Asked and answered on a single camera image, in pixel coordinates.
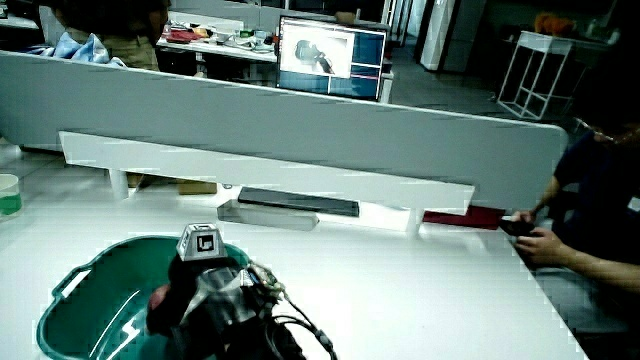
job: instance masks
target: basin handle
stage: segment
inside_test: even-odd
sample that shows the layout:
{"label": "basin handle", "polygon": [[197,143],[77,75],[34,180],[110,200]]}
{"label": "basin handle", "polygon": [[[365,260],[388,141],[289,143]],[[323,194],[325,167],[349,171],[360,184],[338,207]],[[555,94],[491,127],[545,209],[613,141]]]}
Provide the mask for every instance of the basin handle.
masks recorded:
{"label": "basin handle", "polygon": [[81,274],[85,271],[91,271],[91,268],[92,268],[92,264],[85,264],[85,265],[80,265],[74,268],[73,270],[71,270],[71,272],[67,274],[67,276],[65,276],[65,278],[62,279],[62,281],[60,281],[60,283],[56,285],[56,287],[53,288],[53,290],[51,290],[51,295],[53,295],[54,298],[65,297],[62,294],[62,292],[67,289],[67,286],[69,286],[69,284],[71,284],[71,282],[75,280],[78,274]]}

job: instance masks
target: cardboard box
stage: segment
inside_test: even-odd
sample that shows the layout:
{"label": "cardboard box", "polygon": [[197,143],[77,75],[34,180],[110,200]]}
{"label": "cardboard box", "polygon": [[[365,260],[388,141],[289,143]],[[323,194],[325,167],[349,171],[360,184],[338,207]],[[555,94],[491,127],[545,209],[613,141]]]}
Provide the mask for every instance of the cardboard box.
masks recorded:
{"label": "cardboard box", "polygon": [[196,180],[177,179],[178,193],[180,195],[216,194],[218,184]]}

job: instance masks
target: eyeglasses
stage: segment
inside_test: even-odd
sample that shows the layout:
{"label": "eyeglasses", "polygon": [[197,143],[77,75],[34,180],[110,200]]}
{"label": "eyeglasses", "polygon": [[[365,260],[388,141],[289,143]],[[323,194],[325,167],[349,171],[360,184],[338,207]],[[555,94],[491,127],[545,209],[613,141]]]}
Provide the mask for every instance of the eyeglasses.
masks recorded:
{"label": "eyeglasses", "polygon": [[604,138],[605,140],[612,142],[616,145],[623,143],[627,140],[629,140],[630,138],[632,138],[633,136],[637,135],[638,133],[640,133],[640,128],[637,128],[635,130],[628,130],[627,132],[624,133],[624,135],[622,137],[612,137],[609,135],[606,135],[605,133],[603,133],[602,131],[596,130],[595,128],[593,128],[591,125],[587,124],[586,122],[584,122],[582,119],[580,118],[575,118],[576,121],[582,125],[582,127],[584,127],[587,130],[591,130],[593,131],[594,134]]}

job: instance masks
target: robotic hand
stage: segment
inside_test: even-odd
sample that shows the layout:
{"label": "robotic hand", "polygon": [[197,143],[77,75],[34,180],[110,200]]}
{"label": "robotic hand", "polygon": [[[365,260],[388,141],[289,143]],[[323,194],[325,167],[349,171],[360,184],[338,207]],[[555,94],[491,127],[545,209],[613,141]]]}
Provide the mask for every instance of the robotic hand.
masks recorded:
{"label": "robotic hand", "polygon": [[[281,296],[287,301],[289,297],[268,268],[251,261],[242,266],[228,256],[212,224],[188,225],[176,250],[169,266],[170,283],[149,299],[149,333],[172,338],[182,360],[212,354],[234,360],[305,359],[284,326],[297,319],[287,316],[287,321],[279,323],[276,319],[281,316],[272,314]],[[321,330],[311,322],[301,326],[316,334],[336,358]]]}
{"label": "robotic hand", "polygon": [[334,73],[331,67],[331,61],[326,57],[326,54],[318,50],[317,45],[311,43],[309,40],[298,41],[295,48],[295,55],[297,59],[305,63],[320,64],[322,70],[327,74]]}

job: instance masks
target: monitor screen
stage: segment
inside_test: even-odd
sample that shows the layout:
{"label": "monitor screen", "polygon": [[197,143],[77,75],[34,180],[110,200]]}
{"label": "monitor screen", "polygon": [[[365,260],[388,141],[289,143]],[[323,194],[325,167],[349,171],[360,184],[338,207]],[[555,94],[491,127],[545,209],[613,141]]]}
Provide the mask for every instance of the monitor screen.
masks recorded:
{"label": "monitor screen", "polygon": [[282,16],[278,87],[378,100],[386,31]]}

